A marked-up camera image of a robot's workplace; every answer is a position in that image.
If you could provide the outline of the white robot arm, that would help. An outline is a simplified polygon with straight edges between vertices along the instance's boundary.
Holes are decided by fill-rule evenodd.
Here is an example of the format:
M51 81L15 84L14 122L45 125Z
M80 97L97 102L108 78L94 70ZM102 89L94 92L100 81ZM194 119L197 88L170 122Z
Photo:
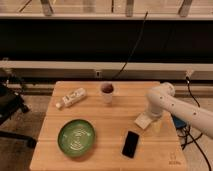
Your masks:
M178 100L174 94L175 88L170 83L151 88L147 93L147 114L159 118L166 110L213 139L213 112Z

